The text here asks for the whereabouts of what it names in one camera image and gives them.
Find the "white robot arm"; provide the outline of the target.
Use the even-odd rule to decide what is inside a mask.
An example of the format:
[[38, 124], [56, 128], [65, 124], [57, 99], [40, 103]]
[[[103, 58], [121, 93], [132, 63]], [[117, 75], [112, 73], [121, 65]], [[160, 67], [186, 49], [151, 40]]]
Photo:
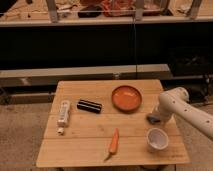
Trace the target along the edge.
[[189, 93], [183, 87], [164, 91], [159, 94], [151, 115], [166, 123], [176, 114], [213, 141], [213, 115], [191, 106], [188, 100]]

